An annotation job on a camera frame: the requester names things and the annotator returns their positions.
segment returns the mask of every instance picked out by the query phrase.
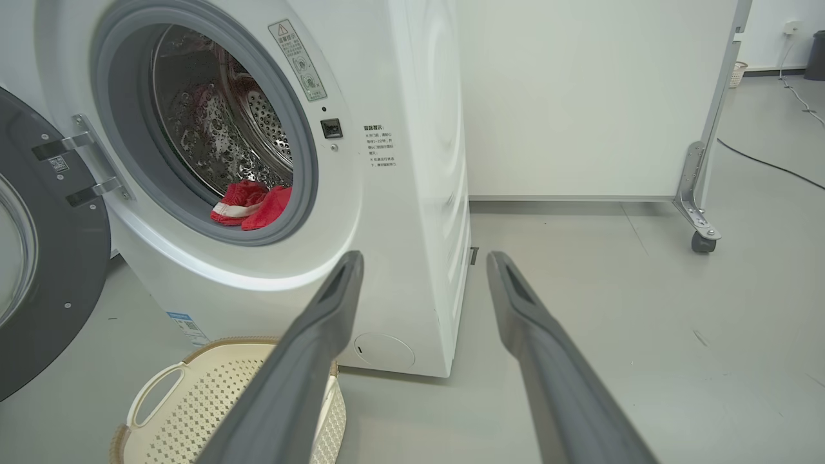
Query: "metal bracket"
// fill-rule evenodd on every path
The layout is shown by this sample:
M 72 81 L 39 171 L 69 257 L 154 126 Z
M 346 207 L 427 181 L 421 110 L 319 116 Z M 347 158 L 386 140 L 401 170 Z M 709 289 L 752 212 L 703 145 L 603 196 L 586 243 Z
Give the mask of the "metal bracket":
M 100 143 L 100 137 L 89 122 L 86 115 L 77 114 L 72 116 L 75 126 L 82 132 L 72 137 L 66 137 L 62 140 L 55 140 L 48 144 L 42 144 L 34 147 L 31 151 L 35 154 L 39 161 L 52 159 L 55 156 L 67 153 L 74 149 L 86 148 L 87 153 L 91 156 L 91 161 L 101 171 L 101 176 L 104 181 L 101 181 L 90 187 L 86 187 L 78 192 L 66 196 L 66 200 L 72 206 L 79 206 L 87 203 L 98 196 L 103 196 L 108 192 L 120 189 L 120 196 L 124 200 L 133 200 L 134 194 L 129 190 L 129 187 L 123 182 L 123 177 L 117 171 L 117 167 L 112 160 L 112 157 L 106 152 L 106 149 Z
M 705 152 L 706 149 L 703 142 L 694 142 L 687 148 L 685 168 L 682 169 L 681 172 L 679 191 L 676 192 L 676 199 L 674 199 L 673 205 L 690 221 L 693 228 L 696 229 L 702 237 L 708 240 L 718 240 L 722 238 L 722 235 L 708 222 L 705 218 L 705 211 L 696 206 L 696 200 L 694 198 L 694 191 L 699 181 L 702 162 L 705 160 Z

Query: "wicker basket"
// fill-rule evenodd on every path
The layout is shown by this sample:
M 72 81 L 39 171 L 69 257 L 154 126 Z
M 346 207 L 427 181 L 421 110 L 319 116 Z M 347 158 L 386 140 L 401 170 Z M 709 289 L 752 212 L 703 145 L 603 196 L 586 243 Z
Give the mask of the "wicker basket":
M 276 341 L 266 337 L 221 339 L 158 372 L 134 398 L 126 424 L 118 426 L 109 449 L 109 463 L 194 462 Z M 146 396 L 173 372 L 182 375 L 160 404 L 138 423 L 136 416 Z M 333 464 L 341 448 L 347 410 L 337 375 L 338 366 L 333 363 L 315 429 L 312 464 Z
M 747 63 L 737 61 L 735 64 L 733 64 L 733 74 L 730 75 L 730 88 L 739 87 L 739 83 L 742 81 L 742 77 L 745 75 L 745 69 L 747 69 Z

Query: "wheel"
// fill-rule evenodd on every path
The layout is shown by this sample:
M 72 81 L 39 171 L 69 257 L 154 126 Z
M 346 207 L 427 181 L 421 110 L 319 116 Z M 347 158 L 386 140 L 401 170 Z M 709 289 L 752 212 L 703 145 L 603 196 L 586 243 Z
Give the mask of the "wheel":
M 708 240 L 702 237 L 699 232 L 694 232 L 691 248 L 697 253 L 710 253 L 716 249 L 716 240 Z

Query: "laundry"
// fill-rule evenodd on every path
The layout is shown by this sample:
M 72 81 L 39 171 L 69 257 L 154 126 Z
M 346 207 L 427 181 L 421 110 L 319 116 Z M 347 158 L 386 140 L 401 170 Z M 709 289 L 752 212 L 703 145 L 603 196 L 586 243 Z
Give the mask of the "laundry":
M 212 208 L 210 217 L 223 225 L 241 225 L 261 208 L 268 191 L 264 184 L 247 179 L 230 184 L 224 199 Z
M 241 223 L 241 229 L 260 229 L 275 222 L 286 209 L 286 204 L 290 202 L 290 195 L 292 195 L 292 187 L 283 188 L 279 185 L 270 190 L 261 203 L 261 207 Z
M 281 217 L 291 194 L 292 187 L 279 185 L 269 190 L 260 182 L 244 179 L 229 185 L 210 217 L 223 225 L 240 225 L 243 230 L 260 229 Z

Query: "white wall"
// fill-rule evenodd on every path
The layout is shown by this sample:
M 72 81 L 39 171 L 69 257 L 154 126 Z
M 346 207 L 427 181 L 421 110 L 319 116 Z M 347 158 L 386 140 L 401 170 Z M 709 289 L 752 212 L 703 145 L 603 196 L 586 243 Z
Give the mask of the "white wall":
M 785 67 L 804 68 L 811 53 L 813 33 L 825 29 L 825 0 L 753 0 L 747 27 L 736 40 L 742 41 L 739 61 L 752 70 L 778 69 L 788 41 L 782 28 L 788 21 L 802 21 L 796 45 Z
M 736 0 L 458 4 L 471 198 L 673 197 Z

